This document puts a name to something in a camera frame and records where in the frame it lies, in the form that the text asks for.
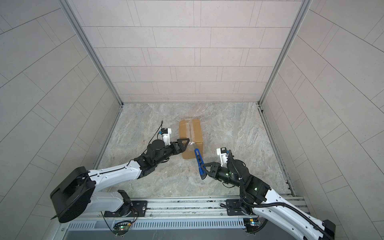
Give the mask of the blue utility knife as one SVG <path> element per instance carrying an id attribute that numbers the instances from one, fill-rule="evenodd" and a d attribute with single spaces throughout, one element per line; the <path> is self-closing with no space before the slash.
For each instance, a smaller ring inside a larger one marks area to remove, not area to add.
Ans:
<path id="1" fill-rule="evenodd" d="M 201 167 L 201 165 L 204 164 L 202 155 L 201 155 L 201 153 L 200 153 L 198 148 L 194 149 L 194 153 L 195 153 L 195 156 L 196 156 L 196 159 L 197 159 L 200 177 L 201 177 L 202 180 L 204 180 L 207 177 L 207 174 L 204 172 L 204 170 Z"/>

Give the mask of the brown taped cardboard box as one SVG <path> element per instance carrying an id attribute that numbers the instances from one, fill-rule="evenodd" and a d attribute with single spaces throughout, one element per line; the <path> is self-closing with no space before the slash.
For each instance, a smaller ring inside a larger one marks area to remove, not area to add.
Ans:
<path id="1" fill-rule="evenodd" d="M 187 149 L 182 153 L 184 160 L 195 159 L 195 147 L 198 148 L 200 154 L 203 156 L 204 142 L 201 122 L 199 119 L 187 119 L 179 122 L 179 136 L 180 139 L 190 139 Z"/>

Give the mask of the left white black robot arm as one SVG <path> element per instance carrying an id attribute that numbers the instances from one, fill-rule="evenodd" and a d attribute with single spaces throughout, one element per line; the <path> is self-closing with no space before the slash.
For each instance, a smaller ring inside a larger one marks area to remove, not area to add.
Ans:
<path id="1" fill-rule="evenodd" d="M 173 155 L 186 151 L 190 140 L 178 139 L 166 145 L 154 140 L 144 153 L 128 163 L 100 170 L 74 169 L 50 194 L 56 211 L 55 218 L 67 223 L 83 213 L 108 212 L 124 217 L 133 210 L 128 194 L 123 190 L 106 193 L 104 189 L 119 183 L 148 176 Z"/>

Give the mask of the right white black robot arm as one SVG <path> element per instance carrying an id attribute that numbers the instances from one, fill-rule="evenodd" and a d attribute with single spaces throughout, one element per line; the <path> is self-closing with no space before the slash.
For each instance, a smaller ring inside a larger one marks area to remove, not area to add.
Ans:
<path id="1" fill-rule="evenodd" d="M 336 225 L 311 217 L 289 203 L 261 179 L 250 174 L 244 162 L 228 160 L 227 166 L 211 162 L 201 164 L 207 176 L 225 184 L 238 187 L 239 207 L 246 215 L 257 215 L 285 230 L 297 240 L 333 240 Z"/>

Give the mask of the right green circuit board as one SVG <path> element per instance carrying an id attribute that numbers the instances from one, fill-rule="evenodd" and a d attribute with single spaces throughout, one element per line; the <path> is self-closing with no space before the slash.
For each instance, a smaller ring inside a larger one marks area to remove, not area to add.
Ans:
<path id="1" fill-rule="evenodd" d="M 259 219 L 243 219 L 243 222 L 248 234 L 254 234 L 263 228 L 263 223 Z"/>

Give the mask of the green circuit board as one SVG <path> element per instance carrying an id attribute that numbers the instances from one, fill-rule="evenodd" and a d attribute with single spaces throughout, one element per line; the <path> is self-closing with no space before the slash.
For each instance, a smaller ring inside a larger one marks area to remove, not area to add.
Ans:
<path id="1" fill-rule="evenodd" d="M 248 234 L 254 234 L 263 228 L 263 223 L 259 219 L 243 219 L 243 222 Z"/>
<path id="2" fill-rule="evenodd" d="M 117 236 L 123 236 L 130 230 L 132 224 L 132 221 L 118 222 L 114 225 L 113 230 L 116 232 Z"/>

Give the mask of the left green circuit board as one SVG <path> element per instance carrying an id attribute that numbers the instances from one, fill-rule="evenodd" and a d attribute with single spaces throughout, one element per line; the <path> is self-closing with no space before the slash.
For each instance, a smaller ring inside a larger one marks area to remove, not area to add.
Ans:
<path id="1" fill-rule="evenodd" d="M 116 232 L 117 236 L 123 236 L 130 230 L 132 224 L 132 221 L 118 222 L 114 225 L 113 230 Z"/>

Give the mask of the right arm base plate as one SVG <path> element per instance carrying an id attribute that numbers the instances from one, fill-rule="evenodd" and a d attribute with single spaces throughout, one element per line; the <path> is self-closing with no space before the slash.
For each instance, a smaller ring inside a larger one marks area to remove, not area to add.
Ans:
<path id="1" fill-rule="evenodd" d="M 220 204 L 220 207 L 227 210 L 228 216 L 242 216 L 244 218 L 257 218 L 260 213 L 254 213 L 253 208 L 245 204 L 240 199 L 227 199 L 226 202 Z"/>

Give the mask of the aluminium front rail frame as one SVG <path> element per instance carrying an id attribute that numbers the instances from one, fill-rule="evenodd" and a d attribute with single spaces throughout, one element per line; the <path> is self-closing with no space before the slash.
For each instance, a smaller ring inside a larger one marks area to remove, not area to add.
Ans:
<path id="1" fill-rule="evenodd" d="M 227 210 L 220 207 L 227 199 L 239 199 L 235 196 L 196 197 L 196 198 L 149 198 L 133 199 L 147 201 L 148 206 L 144 217 L 106 218 L 104 212 L 87 213 L 77 219 L 60 224 L 58 230 L 48 238 L 50 240 L 68 239 L 73 233 L 93 234 L 96 240 L 106 233 L 112 239 L 125 240 L 133 231 L 150 230 L 208 230 L 208 229 L 241 229 L 245 231 L 243 219 L 259 219 L 263 226 L 267 220 L 262 217 L 244 218 L 228 216 Z M 132 221 L 130 230 L 123 236 L 117 236 L 114 225 L 122 221 Z"/>

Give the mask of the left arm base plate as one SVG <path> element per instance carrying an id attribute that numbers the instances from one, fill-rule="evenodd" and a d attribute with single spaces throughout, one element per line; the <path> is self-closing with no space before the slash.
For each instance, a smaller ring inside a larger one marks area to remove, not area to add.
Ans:
<path id="1" fill-rule="evenodd" d="M 144 217 L 147 210 L 147 201 L 133 201 L 130 205 L 123 204 L 116 212 L 104 212 L 106 218 Z"/>

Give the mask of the left aluminium corner post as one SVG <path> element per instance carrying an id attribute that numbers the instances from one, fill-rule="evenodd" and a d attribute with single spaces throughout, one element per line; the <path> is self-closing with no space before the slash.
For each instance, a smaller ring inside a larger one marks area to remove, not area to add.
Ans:
<path id="1" fill-rule="evenodd" d="M 116 88 L 113 86 L 113 83 L 111 82 L 111 79 L 109 78 L 107 72 L 105 71 L 105 68 L 102 66 L 102 62 L 100 61 L 94 48 L 91 45 L 89 39 L 87 38 L 85 31 L 83 30 L 82 26 L 80 25 L 79 21 L 77 20 L 75 14 L 74 14 L 74 11 L 72 10 L 71 6 L 69 5 L 69 2 L 66 0 L 58 0 L 58 3 L 60 5 L 60 7 L 62 8 L 66 18 L 68 19 L 71 26 L 73 27 L 75 33 L 77 34 L 81 44 L 83 45 L 83 47 L 87 51 L 90 59 L 92 60 L 96 69 L 98 70 L 99 74 L 101 75 L 102 79 L 105 81 L 108 88 L 111 90 L 111 92 L 115 96 L 116 100 L 118 101 L 119 105 L 122 107 L 124 105 L 124 103 L 122 102 Z"/>

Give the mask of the aluminium corner post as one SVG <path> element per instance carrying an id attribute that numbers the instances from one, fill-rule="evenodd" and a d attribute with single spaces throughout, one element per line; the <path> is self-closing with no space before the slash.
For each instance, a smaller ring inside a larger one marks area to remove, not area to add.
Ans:
<path id="1" fill-rule="evenodd" d="M 122 107 L 124 105 L 124 103 L 122 102 L 116 88 L 113 86 L 113 83 L 111 82 L 111 79 L 109 78 L 107 72 L 105 71 L 105 68 L 102 66 L 102 62 L 100 61 L 94 48 L 91 45 L 89 39 L 87 38 L 85 31 L 83 30 L 82 26 L 80 25 L 79 21 L 77 20 L 75 14 L 74 14 L 74 11 L 72 10 L 71 6 L 69 5 L 69 2 L 66 0 L 58 0 L 58 3 L 60 5 L 60 7 L 62 8 L 66 18 L 68 19 L 71 26 L 73 27 L 75 33 L 77 34 L 81 44 L 83 45 L 83 47 L 87 51 L 90 59 L 92 60 L 96 69 L 98 70 L 99 74 L 101 75 L 102 79 L 105 81 L 108 88 L 111 90 L 111 92 L 115 96 L 116 100 L 118 101 L 119 105 Z"/>
<path id="2" fill-rule="evenodd" d="M 268 93 L 269 93 L 269 91 L 270 91 L 270 89 L 272 87 L 272 84 L 273 84 L 273 82 L 274 82 L 274 80 L 275 80 L 275 78 L 276 78 L 276 76 L 277 76 L 277 74 L 278 74 L 278 72 L 279 72 L 283 62 L 284 62 L 284 59 L 287 56 L 288 51 L 289 51 L 289 49 L 290 49 L 290 47 L 291 47 L 291 45 L 292 45 L 292 43 L 293 43 L 297 33 L 298 33 L 298 30 L 299 30 L 299 28 L 301 26 L 301 23 L 304 20 L 305 15 L 306 15 L 306 13 L 309 10 L 311 2 L 312 2 L 311 0 L 304 0 L 302 2 L 302 4 L 301 4 L 301 6 L 299 8 L 299 11 L 298 11 L 298 14 L 297 14 L 297 16 L 296 16 L 296 18 L 295 18 L 295 20 L 293 22 L 291 30 L 290 30 L 290 32 L 289 32 L 289 34 L 287 36 L 287 39 L 286 39 L 286 41 L 285 41 L 285 43 L 283 45 L 283 48 L 281 50 L 281 53 L 280 53 L 279 57 L 278 57 L 278 60 L 277 60 L 275 66 L 274 66 L 274 68 L 272 70 L 272 73 L 271 73 L 270 78 L 269 78 L 269 80 L 267 82 L 266 88 L 265 88 L 265 90 L 262 93 L 261 99 L 259 101 L 259 106 L 262 106 L 263 103 L 265 102 L 265 100 L 267 98 L 267 95 L 268 95 Z"/>

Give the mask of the right aluminium corner post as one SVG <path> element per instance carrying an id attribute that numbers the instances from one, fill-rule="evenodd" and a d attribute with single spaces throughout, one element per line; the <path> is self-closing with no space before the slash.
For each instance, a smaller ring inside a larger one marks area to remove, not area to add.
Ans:
<path id="1" fill-rule="evenodd" d="M 285 43 L 283 45 L 283 48 L 281 50 L 281 53 L 280 53 L 279 57 L 278 57 L 278 60 L 277 60 L 275 66 L 274 66 L 274 68 L 272 70 L 272 73 L 271 73 L 270 78 L 269 78 L 269 80 L 267 82 L 266 88 L 265 88 L 265 90 L 262 93 L 261 99 L 259 101 L 259 106 L 262 106 L 263 103 L 265 102 L 265 100 L 267 98 L 267 95 L 268 95 L 268 93 L 269 93 L 269 91 L 270 91 L 270 89 L 272 87 L 272 84 L 273 84 L 273 82 L 274 82 L 274 80 L 275 80 L 275 78 L 276 78 L 276 76 L 277 76 L 277 74 L 278 74 L 278 72 L 279 72 L 283 62 L 284 62 L 284 59 L 287 56 L 288 51 L 289 51 L 289 49 L 290 49 L 290 47 L 291 47 L 291 45 L 292 45 L 292 43 L 293 43 L 297 33 L 298 33 L 298 30 L 299 30 L 299 28 L 301 26 L 301 23 L 304 20 L 305 15 L 306 15 L 306 13 L 309 10 L 311 2 L 312 2 L 311 0 L 304 0 L 302 2 L 302 4 L 301 4 L 301 6 L 299 8 L 299 11 L 298 11 L 298 14 L 297 14 L 297 16 L 296 16 L 296 18 L 295 18 L 295 20 L 293 22 L 291 30 L 290 30 L 290 32 L 289 32 L 289 34 L 287 36 L 287 39 L 286 39 L 286 41 L 285 41 Z"/>

